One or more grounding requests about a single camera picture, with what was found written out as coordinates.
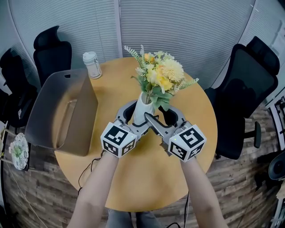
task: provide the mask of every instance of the vase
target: vase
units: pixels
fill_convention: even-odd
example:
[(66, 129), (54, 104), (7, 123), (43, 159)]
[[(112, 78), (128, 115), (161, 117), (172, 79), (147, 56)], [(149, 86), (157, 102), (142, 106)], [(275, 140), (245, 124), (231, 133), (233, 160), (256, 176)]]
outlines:
[(133, 123), (136, 125), (141, 125), (146, 121), (144, 118), (145, 112), (152, 115), (155, 113), (155, 107), (153, 103), (151, 102), (150, 104), (146, 105), (146, 100), (147, 100), (147, 95), (141, 92), (134, 109)]

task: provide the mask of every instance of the table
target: table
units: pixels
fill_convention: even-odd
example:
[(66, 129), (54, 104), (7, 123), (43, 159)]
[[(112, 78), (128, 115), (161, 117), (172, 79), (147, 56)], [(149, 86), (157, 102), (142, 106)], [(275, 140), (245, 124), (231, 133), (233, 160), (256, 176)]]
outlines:
[[(138, 82), (130, 78), (136, 76), (137, 66), (132, 57), (112, 60), (101, 64), (101, 78), (91, 79), (99, 105), (90, 151), (85, 157), (55, 152), (59, 166), (76, 189), (79, 189), (80, 174), (95, 157), (100, 156), (100, 135), (108, 122), (114, 121), (121, 106), (138, 99), (141, 93)], [(197, 124), (206, 136), (207, 142), (197, 155), (197, 160), (207, 172), (217, 144), (216, 117), (209, 99), (203, 89), (195, 84), (179, 91), (170, 104), (180, 109), (190, 123)], [(164, 122), (160, 111), (157, 110), (155, 114), (159, 114), (159, 120)], [(168, 157), (160, 143), (161, 138), (149, 130), (137, 146), (119, 160), (106, 202), (107, 208), (127, 212), (150, 211), (165, 207), (187, 194), (180, 160), (176, 156)], [(83, 173), (81, 185), (89, 174), (90, 169)]]

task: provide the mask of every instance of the chair headrest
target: chair headrest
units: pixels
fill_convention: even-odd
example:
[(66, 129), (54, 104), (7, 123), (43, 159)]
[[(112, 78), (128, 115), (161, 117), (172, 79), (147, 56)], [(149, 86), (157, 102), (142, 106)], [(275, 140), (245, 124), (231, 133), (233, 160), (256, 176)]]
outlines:
[(262, 63), (272, 75), (278, 75), (280, 63), (277, 55), (258, 37), (254, 37), (247, 45), (247, 50)]
[(13, 55), (9, 48), (0, 59), (0, 67), (4, 68), (10, 62), (11, 58), (13, 58)]
[(57, 25), (37, 35), (34, 41), (34, 49), (41, 49), (46, 46), (50, 47), (57, 45), (60, 42), (60, 40), (57, 37), (58, 28), (59, 26)]

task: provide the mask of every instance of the gray pants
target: gray pants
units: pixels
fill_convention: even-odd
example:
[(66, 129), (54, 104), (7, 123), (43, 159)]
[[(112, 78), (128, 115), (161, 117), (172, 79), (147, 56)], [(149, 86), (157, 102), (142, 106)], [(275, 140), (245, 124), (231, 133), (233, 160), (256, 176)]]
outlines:
[[(152, 212), (137, 212), (137, 228), (162, 228)], [(129, 212), (109, 210), (106, 228), (133, 228)]]

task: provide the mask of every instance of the white cable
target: white cable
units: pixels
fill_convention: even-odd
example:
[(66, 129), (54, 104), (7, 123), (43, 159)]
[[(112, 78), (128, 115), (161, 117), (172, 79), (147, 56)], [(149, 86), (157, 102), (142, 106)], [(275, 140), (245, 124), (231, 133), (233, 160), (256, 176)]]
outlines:
[(10, 166), (9, 166), (8, 164), (7, 164), (7, 166), (8, 166), (9, 172), (12, 174), (12, 177), (13, 177), (14, 181), (16, 182), (16, 184), (17, 184), (17, 186), (18, 186), (20, 192), (22, 192), (23, 197), (24, 197), (24, 199), (27, 201), (27, 203), (29, 204), (31, 210), (35, 213), (35, 215), (37, 216), (37, 218), (39, 219), (39, 221), (41, 221), (41, 222), (43, 223), (43, 225), (44, 225), (46, 228), (48, 228), (48, 227), (46, 226), (46, 224), (39, 218), (39, 216), (37, 215), (37, 213), (35, 212), (35, 210), (32, 208), (30, 202), (27, 200), (27, 198), (26, 198), (26, 196), (24, 195), (23, 191), (21, 190), (21, 188), (20, 188), (18, 182), (16, 181), (16, 179), (15, 179), (15, 177), (14, 177), (14, 174), (11, 172)]
[(188, 193), (187, 199), (188, 199), (188, 205), (187, 205), (187, 214), (186, 214), (186, 220), (185, 220), (185, 228), (187, 226), (187, 218), (188, 218), (188, 212), (189, 212), (189, 193)]

